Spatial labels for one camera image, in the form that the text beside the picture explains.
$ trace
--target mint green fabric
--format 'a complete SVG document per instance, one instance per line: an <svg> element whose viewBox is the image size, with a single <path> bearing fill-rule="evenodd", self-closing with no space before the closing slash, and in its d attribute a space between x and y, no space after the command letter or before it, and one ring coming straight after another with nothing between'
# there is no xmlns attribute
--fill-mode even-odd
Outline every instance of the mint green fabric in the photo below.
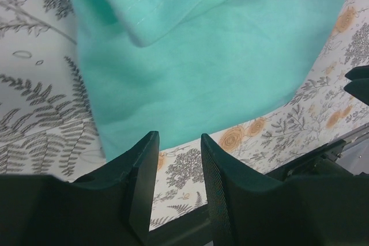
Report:
<svg viewBox="0 0 369 246"><path fill-rule="evenodd" d="M162 149L287 103L344 0L72 0L107 160L148 131Z"/></svg>

